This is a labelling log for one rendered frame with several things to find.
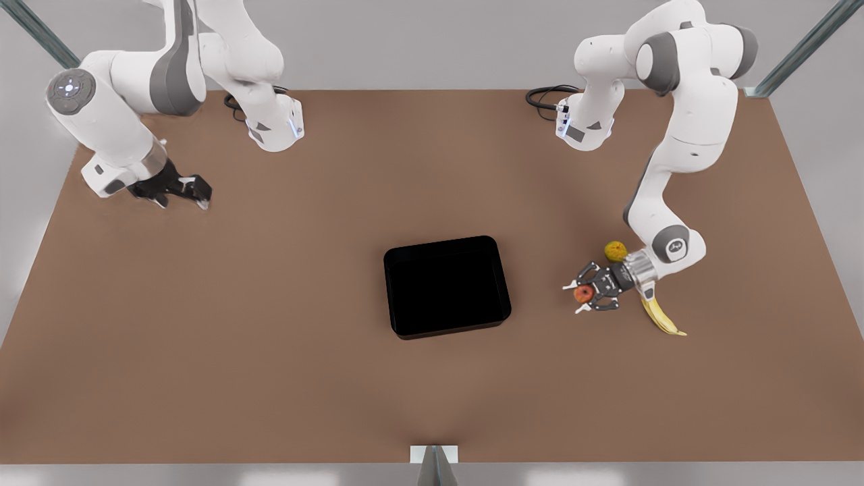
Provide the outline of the black storage box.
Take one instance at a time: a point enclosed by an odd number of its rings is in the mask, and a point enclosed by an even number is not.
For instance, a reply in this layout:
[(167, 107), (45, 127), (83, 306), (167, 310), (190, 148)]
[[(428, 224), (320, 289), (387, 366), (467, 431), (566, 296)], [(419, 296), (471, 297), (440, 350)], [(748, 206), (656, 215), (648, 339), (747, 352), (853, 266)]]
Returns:
[(395, 247), (383, 264), (391, 328), (402, 340), (493, 328), (512, 313), (490, 236)]

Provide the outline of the yellow banana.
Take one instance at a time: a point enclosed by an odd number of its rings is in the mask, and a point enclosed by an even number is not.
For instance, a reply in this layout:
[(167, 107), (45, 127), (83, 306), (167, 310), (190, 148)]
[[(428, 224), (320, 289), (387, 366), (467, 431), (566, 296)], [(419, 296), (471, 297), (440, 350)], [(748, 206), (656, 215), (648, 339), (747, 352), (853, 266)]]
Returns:
[(652, 322), (655, 323), (658, 329), (663, 330), (664, 333), (669, 335), (679, 335), (686, 336), (687, 333), (679, 330), (677, 326), (670, 320), (669, 317), (666, 316), (664, 311), (662, 311), (661, 306), (658, 304), (657, 298), (647, 299), (644, 296), (640, 298), (646, 313), (649, 317), (651, 317)]

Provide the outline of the silver frame post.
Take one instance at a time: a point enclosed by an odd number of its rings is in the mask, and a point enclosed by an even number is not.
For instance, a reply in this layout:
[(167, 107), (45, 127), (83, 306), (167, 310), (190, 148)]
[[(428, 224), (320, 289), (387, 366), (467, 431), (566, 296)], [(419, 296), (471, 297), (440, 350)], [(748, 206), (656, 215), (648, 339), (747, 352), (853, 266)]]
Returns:
[(417, 486), (458, 486), (452, 464), (458, 462), (456, 445), (412, 445), (410, 463), (420, 464)]
[(770, 96), (862, 7), (864, 0), (838, 0), (757, 86), (743, 88), (744, 95), (760, 99)]
[(0, 0), (2, 8), (19, 27), (29, 34), (62, 68), (80, 67), (81, 61), (55, 32), (44, 24), (24, 0)]

